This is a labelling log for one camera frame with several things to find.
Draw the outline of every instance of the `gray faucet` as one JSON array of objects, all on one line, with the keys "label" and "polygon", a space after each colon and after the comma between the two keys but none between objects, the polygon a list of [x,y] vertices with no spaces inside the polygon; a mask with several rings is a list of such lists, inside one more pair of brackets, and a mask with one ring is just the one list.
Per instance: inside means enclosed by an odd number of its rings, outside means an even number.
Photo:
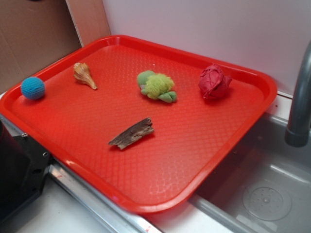
[{"label": "gray faucet", "polygon": [[303,57],[288,125],[285,141],[293,147],[303,147],[307,144],[311,124],[311,41]]}]

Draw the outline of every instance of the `blue yarn ball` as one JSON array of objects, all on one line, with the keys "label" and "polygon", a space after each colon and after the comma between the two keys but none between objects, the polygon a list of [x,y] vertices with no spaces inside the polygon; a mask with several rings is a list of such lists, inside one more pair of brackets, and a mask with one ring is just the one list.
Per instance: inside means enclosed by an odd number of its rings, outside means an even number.
[{"label": "blue yarn ball", "polygon": [[44,96],[44,82],[37,77],[29,77],[22,82],[21,92],[26,98],[37,100]]}]

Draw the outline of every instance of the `green turtle toy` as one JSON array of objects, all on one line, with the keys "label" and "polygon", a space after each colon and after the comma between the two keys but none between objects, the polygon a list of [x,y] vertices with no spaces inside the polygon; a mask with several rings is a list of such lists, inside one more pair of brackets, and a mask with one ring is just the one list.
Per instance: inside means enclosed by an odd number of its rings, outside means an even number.
[{"label": "green turtle toy", "polygon": [[177,99],[176,92],[170,91],[175,86],[174,81],[165,74],[156,74],[147,70],[137,76],[137,83],[140,92],[153,100],[173,103]]}]

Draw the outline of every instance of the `cardboard box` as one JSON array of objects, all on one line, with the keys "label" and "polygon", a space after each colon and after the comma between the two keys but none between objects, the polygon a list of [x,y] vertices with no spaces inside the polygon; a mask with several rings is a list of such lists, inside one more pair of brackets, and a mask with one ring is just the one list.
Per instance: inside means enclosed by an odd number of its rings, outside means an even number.
[{"label": "cardboard box", "polygon": [[65,0],[0,4],[0,93],[81,47]]}]

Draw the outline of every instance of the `sink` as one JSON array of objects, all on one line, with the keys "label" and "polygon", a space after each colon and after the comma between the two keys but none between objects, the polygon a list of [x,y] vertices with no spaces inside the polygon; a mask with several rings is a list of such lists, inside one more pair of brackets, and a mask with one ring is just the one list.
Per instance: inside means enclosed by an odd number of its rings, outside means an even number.
[{"label": "sink", "polygon": [[286,124],[264,114],[196,191],[236,232],[310,232],[311,143],[288,146]]}]

